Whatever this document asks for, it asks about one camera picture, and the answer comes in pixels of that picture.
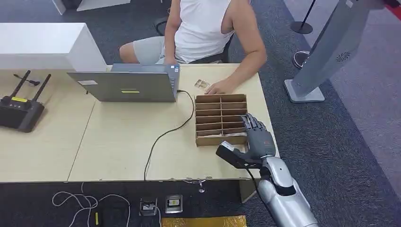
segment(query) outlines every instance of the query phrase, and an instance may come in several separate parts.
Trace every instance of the speaker grille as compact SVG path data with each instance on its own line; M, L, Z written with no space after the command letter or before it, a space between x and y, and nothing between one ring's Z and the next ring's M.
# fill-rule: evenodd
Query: speaker grille
M349 58L350 56L351 56L351 53L350 53L350 52L340 53L340 54L337 56L336 61L337 61L337 62L346 61L346 60L348 60L348 58Z

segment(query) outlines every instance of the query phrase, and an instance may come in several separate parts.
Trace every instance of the white cable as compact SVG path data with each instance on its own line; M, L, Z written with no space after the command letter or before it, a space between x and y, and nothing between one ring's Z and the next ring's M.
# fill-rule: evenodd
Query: white cable
M83 210L89 210L89 212L88 212L88 218L87 218L87 227L90 227L90 226L89 226L89 218L90 218L91 210L92 210L93 208L96 208L97 205L98 205L98 203L99 203L100 201L102 201L102 200L104 200L105 198L110 197L110 196L120 197L120 198L122 198L123 200L125 200L125 201L127 202L127 204L128 204L127 227L128 227L128 225L129 225L129 223L130 223L130 217L131 217L131 204L130 204L130 202L129 202L126 198L124 198L124 197L122 197L122 196L120 196L120 195L117 195L117 194L109 194L109 195L106 195L106 196L104 196L103 198L97 200L97 199L96 199L95 197L93 197L93 196L84 195L84 189L83 189L83 188L84 188L84 183L82 182L82 184L81 184L81 192L82 192L82 194L71 194L71 193L69 193L69 192L58 192L58 193L54 194L54 196L52 197L52 204L53 204L53 206L55 206L55 207L61 206L62 204L64 204L64 203L65 203L69 198L71 198L71 197L74 197L75 200L78 202L79 206L81 207L81 209L78 210L78 211L75 213L74 218L72 219L72 222L71 222L71 224L70 224L68 227L71 227L71 226L74 224L75 218L76 218L77 215L78 215L81 211L83 211ZM67 194L67 195L69 195L69 196L68 196L66 199L64 199L63 202L61 202L60 204L54 203L54 198L55 198L57 195L61 194L61 193ZM84 197L85 200L89 203L89 207L84 207L84 206L81 204L81 202L79 201L79 199L78 199L77 196L82 196L82 197ZM93 200L95 201L95 203L92 205L89 199L93 199Z
M159 225L160 225L160 227L162 227L162 217L161 217L161 214L160 214L160 209L157 206L155 206L155 207L156 207L157 211L159 212Z

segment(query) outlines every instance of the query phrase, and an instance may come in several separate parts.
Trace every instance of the sticker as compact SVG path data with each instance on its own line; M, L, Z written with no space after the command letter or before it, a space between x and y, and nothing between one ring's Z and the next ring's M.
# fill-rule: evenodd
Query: sticker
M207 90L207 89L210 87L210 83L199 79L199 80L195 83L194 86L197 87L197 88L203 89L203 90Z
M94 80L78 80L78 83L81 85L97 85L96 81Z
M24 99L24 98L17 98L17 97L12 97L11 100L17 101L17 102L22 102L22 103L26 103L28 100Z
M227 149L234 151L235 147L233 145L231 145L231 143L227 142L227 141L223 141L221 143L221 146L226 147Z
M95 213L95 224L96 224L97 226L99 225L99 215L98 215L97 212Z
M140 93L139 91L121 91L121 93Z
M345 4L350 8L354 5L350 0L347 0Z
M178 206L178 205L180 205L180 200L169 200L168 205L169 206Z

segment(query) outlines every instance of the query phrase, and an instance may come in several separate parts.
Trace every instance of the robotic arm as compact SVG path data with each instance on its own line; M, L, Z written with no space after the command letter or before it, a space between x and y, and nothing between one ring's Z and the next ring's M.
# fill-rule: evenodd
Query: robotic arm
M318 227L310 205L281 158L275 157L271 133L247 113L242 117L248 134L248 152L224 141L216 154L235 168L260 170L258 191L278 227Z

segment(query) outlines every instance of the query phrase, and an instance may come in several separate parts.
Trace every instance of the hand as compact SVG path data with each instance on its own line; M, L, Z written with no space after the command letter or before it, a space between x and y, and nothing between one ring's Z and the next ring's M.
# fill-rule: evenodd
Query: hand
M174 57L172 57L172 58L165 57L164 58L164 64L165 65L176 65L177 64L177 60Z
M235 83L230 78L226 78L221 80L215 84L212 84L205 92L207 95L216 95L216 94L230 94L232 93L239 84Z

